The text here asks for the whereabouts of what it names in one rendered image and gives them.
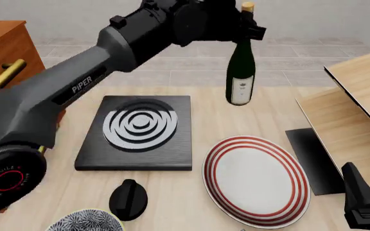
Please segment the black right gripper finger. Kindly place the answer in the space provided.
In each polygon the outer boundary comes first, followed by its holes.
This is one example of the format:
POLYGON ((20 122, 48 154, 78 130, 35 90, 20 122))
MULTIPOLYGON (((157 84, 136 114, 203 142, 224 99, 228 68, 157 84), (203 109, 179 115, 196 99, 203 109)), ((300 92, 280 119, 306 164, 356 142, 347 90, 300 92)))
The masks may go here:
POLYGON ((345 186, 345 213, 352 210, 370 209, 370 186, 363 179, 354 163, 347 162, 342 166, 345 186))

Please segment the blue patterned bowl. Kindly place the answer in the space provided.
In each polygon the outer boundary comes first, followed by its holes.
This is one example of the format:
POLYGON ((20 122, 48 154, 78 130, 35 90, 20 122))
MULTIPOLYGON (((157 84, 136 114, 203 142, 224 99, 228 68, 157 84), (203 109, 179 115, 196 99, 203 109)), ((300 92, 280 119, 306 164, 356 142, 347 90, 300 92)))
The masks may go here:
POLYGON ((112 213, 101 209, 82 209, 70 213, 45 231, 126 231, 112 213))

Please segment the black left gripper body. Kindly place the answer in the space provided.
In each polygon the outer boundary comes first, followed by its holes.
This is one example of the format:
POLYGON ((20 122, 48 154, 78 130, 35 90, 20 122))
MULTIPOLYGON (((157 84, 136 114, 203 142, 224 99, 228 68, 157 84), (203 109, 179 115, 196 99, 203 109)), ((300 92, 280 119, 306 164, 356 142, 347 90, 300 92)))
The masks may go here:
POLYGON ((206 41, 234 41, 240 29, 240 11, 235 0, 206 0, 206 41))

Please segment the dark green wine bottle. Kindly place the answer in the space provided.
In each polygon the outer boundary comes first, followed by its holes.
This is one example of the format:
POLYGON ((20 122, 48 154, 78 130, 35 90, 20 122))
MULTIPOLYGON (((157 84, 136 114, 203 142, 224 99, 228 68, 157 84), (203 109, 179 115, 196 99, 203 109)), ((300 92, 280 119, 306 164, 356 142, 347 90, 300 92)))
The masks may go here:
POLYGON ((255 74, 251 40, 249 38, 237 40, 227 66, 225 97, 228 103, 238 106, 249 103, 255 74))

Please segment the round black stove knob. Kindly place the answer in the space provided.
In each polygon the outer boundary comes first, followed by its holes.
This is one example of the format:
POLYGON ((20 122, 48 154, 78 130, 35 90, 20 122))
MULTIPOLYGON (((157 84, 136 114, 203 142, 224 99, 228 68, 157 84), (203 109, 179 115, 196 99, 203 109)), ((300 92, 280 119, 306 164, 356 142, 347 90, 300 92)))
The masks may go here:
POLYGON ((112 192, 109 209, 121 221, 132 221, 142 215, 147 204, 145 188, 133 179, 126 179, 112 192))

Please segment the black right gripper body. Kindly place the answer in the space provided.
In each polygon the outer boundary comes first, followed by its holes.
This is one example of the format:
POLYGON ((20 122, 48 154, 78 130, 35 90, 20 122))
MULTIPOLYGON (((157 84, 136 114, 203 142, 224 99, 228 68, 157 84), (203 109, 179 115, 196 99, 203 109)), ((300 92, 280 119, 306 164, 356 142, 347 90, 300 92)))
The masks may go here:
POLYGON ((352 229, 370 229, 370 209, 351 209, 345 206, 345 219, 352 229))

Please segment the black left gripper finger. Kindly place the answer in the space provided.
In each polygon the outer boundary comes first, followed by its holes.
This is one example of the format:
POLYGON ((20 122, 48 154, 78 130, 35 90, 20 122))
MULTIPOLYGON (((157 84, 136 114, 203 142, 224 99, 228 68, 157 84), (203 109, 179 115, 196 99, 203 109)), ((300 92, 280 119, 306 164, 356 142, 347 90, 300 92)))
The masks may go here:
POLYGON ((242 36, 245 39, 263 40, 266 28, 258 26, 252 12, 241 13, 242 36))

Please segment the flat black stove plate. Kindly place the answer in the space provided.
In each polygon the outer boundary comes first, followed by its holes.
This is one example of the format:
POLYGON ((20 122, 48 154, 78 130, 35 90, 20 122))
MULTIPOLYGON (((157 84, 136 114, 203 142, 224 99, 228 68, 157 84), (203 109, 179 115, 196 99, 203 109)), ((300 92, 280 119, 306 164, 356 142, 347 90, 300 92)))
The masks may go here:
POLYGON ((104 96, 77 171, 191 171, 190 96, 104 96))

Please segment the pale wooden black-edged box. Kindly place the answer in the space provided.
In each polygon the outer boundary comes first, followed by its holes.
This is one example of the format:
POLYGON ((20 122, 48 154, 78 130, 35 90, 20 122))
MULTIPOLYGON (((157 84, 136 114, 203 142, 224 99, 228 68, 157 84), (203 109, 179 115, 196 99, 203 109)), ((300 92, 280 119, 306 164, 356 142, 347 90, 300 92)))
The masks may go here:
POLYGON ((336 88, 297 98, 333 165, 356 165, 370 186, 370 53, 324 68, 336 88))

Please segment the wooden cabinet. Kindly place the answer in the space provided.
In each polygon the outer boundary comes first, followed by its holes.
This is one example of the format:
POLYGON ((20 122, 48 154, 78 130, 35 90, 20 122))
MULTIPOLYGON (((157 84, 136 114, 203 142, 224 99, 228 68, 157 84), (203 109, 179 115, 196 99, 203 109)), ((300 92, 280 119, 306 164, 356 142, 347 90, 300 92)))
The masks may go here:
POLYGON ((64 105, 53 98, 63 74, 45 69, 25 21, 0 21, 0 151, 44 156, 55 143, 64 105))

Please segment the white plate with red rings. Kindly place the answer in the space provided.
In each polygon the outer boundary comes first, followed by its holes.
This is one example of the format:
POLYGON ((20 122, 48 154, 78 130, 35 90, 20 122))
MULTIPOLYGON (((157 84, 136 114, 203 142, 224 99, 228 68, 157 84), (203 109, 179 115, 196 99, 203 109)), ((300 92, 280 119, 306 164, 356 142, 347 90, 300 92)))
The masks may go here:
POLYGON ((256 136, 233 136, 215 144, 203 161, 202 179, 224 213, 254 228, 293 225, 311 200, 308 177, 297 159, 256 136))

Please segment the wooden cabinet drawer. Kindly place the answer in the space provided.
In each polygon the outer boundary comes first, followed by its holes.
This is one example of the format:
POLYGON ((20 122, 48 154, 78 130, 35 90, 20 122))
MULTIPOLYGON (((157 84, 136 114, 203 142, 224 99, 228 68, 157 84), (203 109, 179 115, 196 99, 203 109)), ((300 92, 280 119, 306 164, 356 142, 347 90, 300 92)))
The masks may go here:
POLYGON ((9 87, 45 69, 25 24, 25 21, 0 21, 0 74, 3 64, 14 63, 18 59, 27 63, 25 69, 8 84, 9 87))

